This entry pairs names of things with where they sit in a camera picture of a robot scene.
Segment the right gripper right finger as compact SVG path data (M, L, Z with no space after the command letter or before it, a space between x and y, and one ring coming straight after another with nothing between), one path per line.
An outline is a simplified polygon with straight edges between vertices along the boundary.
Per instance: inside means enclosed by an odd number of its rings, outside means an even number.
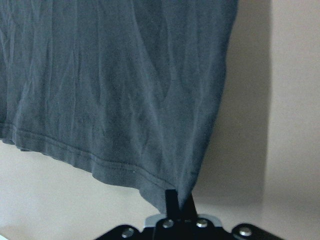
M193 195L190 194L187 200L185 201L182 210L181 218L183 220L196 220L198 218L197 210L194 203Z

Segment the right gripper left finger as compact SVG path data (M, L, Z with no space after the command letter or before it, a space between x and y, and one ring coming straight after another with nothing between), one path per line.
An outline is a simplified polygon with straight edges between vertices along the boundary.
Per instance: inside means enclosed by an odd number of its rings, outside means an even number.
M168 219L178 220L181 218L178 194L176 190L168 189L165 191L165 206L166 216Z

